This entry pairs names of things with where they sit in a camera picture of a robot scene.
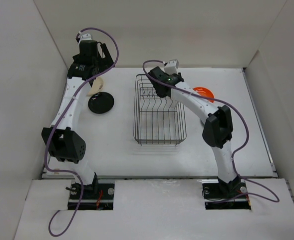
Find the clear glass plate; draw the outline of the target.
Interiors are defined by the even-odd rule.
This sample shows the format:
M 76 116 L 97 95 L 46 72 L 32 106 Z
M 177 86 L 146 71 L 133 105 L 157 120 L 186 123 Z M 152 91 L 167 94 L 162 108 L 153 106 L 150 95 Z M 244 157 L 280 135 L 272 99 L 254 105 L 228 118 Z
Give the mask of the clear glass plate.
M 169 111 L 173 111 L 175 107 L 178 105 L 178 101 L 175 99 L 171 99 L 170 97 L 167 98 L 167 107 Z

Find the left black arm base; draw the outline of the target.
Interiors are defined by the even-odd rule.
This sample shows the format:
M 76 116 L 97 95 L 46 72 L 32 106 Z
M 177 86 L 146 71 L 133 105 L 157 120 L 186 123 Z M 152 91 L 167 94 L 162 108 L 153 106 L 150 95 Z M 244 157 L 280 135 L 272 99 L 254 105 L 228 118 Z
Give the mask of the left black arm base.
M 80 211 L 111 211 L 114 207 L 114 187 L 113 183 L 99 183 L 97 190 L 91 191 L 84 189 Z M 69 200 L 67 203 L 68 210 L 75 210 L 80 197 L 80 184 L 73 183 L 71 187 L 66 188 L 69 192 Z

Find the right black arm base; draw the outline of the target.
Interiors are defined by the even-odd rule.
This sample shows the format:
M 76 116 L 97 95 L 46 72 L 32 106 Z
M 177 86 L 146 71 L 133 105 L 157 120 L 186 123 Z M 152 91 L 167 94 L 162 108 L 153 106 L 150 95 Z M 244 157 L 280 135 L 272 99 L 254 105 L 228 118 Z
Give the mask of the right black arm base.
M 244 182 L 241 182 L 228 195 L 222 192 L 217 182 L 205 182 L 202 183 L 202 186 L 206 210 L 251 210 L 251 203 L 247 195 L 234 198 L 247 192 Z

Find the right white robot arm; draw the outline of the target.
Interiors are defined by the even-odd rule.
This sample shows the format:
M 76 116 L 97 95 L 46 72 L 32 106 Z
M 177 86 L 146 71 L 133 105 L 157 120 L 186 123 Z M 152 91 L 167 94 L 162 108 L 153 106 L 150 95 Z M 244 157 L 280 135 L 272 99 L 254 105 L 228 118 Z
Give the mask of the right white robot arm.
M 216 106 L 194 91 L 179 73 L 168 74 L 155 67 L 147 73 L 156 94 L 182 103 L 204 124 L 202 138 L 212 148 L 218 168 L 218 191 L 229 197 L 236 191 L 241 180 L 232 164 L 231 139 L 233 123 L 227 105 Z

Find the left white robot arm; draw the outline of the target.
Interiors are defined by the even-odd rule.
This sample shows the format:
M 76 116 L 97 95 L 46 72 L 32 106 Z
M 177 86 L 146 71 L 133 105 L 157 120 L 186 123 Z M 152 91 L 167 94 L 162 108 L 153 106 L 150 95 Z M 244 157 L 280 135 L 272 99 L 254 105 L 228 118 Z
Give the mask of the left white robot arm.
M 114 61 L 106 44 L 95 40 L 80 40 L 79 54 L 67 72 L 66 88 L 58 113 L 50 127 L 42 129 L 41 136 L 49 146 L 51 159 L 65 163 L 67 173 L 77 173 L 76 190 L 89 199 L 97 196 L 99 187 L 96 173 L 84 160 L 86 143 L 76 133 L 79 116 L 87 94 L 97 75 L 109 69 Z

